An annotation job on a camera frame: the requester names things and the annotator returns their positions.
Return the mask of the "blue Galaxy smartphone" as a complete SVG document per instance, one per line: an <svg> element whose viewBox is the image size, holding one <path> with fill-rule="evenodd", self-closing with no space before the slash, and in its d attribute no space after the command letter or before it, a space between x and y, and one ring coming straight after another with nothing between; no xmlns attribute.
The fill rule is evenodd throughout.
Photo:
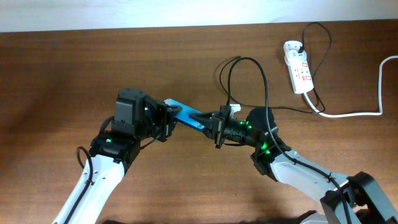
<svg viewBox="0 0 398 224"><path fill-rule="evenodd" d="M191 114L196 114L196 113L201 114L201 111L191 108L191 107L189 107L183 103L180 103L176 100L173 100L171 98L164 100L164 103L169 106L180 106L182 108L182 110L175 116L175 118L178 122L192 128L192 129L195 129L196 131L199 131L199 132L203 131L204 125L202 125L201 123L199 123L198 121L196 121L190 117Z"/></svg>

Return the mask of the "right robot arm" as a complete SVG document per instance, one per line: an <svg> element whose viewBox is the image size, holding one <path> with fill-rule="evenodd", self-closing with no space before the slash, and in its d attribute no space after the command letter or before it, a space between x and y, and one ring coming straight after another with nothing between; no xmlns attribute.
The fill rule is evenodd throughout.
<svg viewBox="0 0 398 224"><path fill-rule="evenodd" d="M190 117L203 125L203 134L217 148L226 140L254 147L251 159L259 173L320 202L328 223L397 223L397 210L371 175L349 176L304 159L278 136L270 108L254 108L245 121L231 113L230 106L221 106Z"/></svg>

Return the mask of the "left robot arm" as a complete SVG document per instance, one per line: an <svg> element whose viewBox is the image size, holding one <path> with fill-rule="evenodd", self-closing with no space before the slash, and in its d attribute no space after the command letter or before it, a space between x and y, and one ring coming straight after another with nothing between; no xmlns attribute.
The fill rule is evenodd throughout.
<svg viewBox="0 0 398 224"><path fill-rule="evenodd" d="M165 142L181 110L181 106L155 100L142 90L120 90L114 116L103 122L89 149L80 146L76 150L86 155L86 162L80 163L83 172L54 223L95 223L109 196L145 148L141 142Z"/></svg>

